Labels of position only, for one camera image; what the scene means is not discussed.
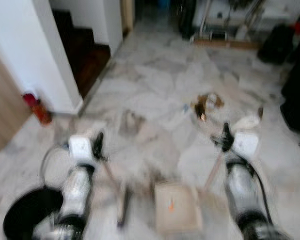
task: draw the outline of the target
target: red fire extinguisher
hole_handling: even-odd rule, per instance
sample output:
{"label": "red fire extinguisher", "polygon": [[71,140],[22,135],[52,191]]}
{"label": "red fire extinguisher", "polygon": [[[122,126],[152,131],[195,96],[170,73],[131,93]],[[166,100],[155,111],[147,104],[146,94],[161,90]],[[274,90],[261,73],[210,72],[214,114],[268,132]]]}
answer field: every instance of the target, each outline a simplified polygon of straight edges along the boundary
{"label": "red fire extinguisher", "polygon": [[40,99],[36,99],[36,97],[32,93],[26,93],[22,95],[22,97],[42,125],[45,126],[51,123],[51,113],[42,104]]}

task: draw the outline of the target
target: wooden door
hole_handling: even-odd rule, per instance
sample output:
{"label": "wooden door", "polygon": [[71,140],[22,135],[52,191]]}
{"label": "wooden door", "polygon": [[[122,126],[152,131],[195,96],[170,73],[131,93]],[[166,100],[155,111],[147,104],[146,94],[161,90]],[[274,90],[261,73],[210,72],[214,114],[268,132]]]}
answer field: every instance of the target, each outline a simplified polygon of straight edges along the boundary
{"label": "wooden door", "polygon": [[0,61],[0,150],[30,116],[11,75]]}

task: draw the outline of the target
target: staircase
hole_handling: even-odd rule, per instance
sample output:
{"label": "staircase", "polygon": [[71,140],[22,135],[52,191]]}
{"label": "staircase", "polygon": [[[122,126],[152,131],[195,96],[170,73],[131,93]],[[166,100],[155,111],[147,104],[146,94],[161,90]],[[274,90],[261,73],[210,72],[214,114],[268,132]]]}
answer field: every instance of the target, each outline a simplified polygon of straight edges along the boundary
{"label": "staircase", "polygon": [[110,59],[110,48],[95,44],[92,29],[74,27],[69,11],[52,12],[79,93],[85,98]]}

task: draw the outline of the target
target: white marble floor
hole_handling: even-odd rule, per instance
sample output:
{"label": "white marble floor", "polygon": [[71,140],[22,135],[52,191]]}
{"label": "white marble floor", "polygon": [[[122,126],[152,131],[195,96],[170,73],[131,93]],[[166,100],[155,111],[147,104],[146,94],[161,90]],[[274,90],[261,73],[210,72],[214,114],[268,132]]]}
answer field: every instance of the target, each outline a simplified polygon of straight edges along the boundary
{"label": "white marble floor", "polygon": [[[231,125],[263,106],[258,161],[269,183],[270,208],[275,223],[300,240],[300,136],[289,131],[280,114],[284,73],[283,67],[262,64],[254,51],[194,46],[171,30],[168,19],[145,18],[124,41],[81,118],[57,116],[43,128],[32,116],[0,152],[0,239],[9,206],[40,185],[46,150],[71,134],[93,136],[101,128],[114,175],[135,194],[119,231],[115,195],[100,168],[85,239],[241,239],[225,199],[224,168],[202,200],[202,232],[156,233],[147,190],[157,179],[202,187],[218,155],[210,135],[223,122]],[[198,124],[188,106],[210,92],[225,105]],[[73,163],[62,152],[53,157],[47,179],[59,186]]]}

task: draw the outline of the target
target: black trash bin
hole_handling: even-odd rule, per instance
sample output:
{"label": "black trash bin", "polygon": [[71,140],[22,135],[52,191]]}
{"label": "black trash bin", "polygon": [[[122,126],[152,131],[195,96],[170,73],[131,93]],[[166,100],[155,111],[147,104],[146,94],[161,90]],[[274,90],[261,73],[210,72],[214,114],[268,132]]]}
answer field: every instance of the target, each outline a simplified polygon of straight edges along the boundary
{"label": "black trash bin", "polygon": [[60,190],[42,187],[19,198],[9,209],[3,221],[8,240],[31,240],[38,223],[54,211],[60,210],[63,196]]}

